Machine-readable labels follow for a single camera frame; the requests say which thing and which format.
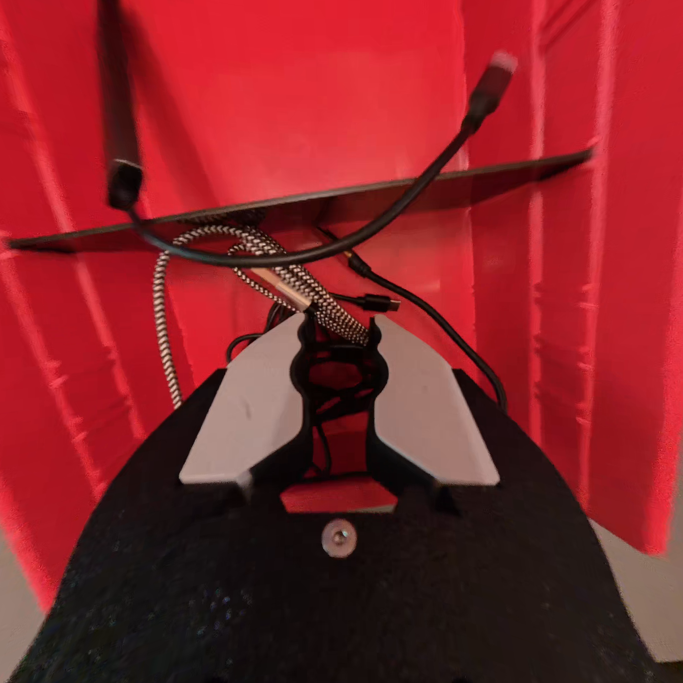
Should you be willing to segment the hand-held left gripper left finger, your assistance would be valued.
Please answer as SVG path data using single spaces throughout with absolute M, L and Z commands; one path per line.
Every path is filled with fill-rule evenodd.
M 180 470 L 183 485 L 286 487 L 309 471 L 309 408 L 292 379 L 306 322 L 304 314 L 294 314 L 228 364 Z

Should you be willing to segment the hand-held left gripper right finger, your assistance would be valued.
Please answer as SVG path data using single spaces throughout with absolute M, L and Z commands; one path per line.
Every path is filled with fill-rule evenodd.
M 398 465 L 439 485 L 496 486 L 500 475 L 449 363 L 431 346 L 379 314 L 379 360 L 387 381 L 373 406 L 379 444 Z

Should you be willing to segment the red plastic bin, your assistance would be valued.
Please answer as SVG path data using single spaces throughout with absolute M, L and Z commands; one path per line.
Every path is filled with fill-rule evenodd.
M 142 212 L 403 180 L 517 58 L 448 170 L 593 149 L 471 208 L 437 186 L 363 257 L 494 368 L 586 513 L 673 557 L 682 423 L 681 1 L 123 1 Z M 156 254 L 19 252 L 106 204 L 95 1 L 1 2 L 1 525 L 39 609 L 104 489 L 171 410 Z

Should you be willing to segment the black bin divider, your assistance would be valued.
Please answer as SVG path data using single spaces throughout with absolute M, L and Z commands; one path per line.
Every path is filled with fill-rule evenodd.
M 461 209 L 513 191 L 525 184 L 543 182 L 582 165 L 592 149 L 561 156 L 483 166 L 439 175 L 409 207 L 409 212 Z M 325 221 L 364 224 L 396 201 L 412 180 L 387 181 L 330 191 L 243 203 L 150 220 L 150 227 L 172 240 L 187 229 L 204 225 L 256 225 L 264 231 L 282 231 L 298 224 Z M 152 247 L 134 234 L 128 224 L 97 227 L 66 234 L 6 238 L 6 245 L 21 252 L 116 253 L 148 252 Z

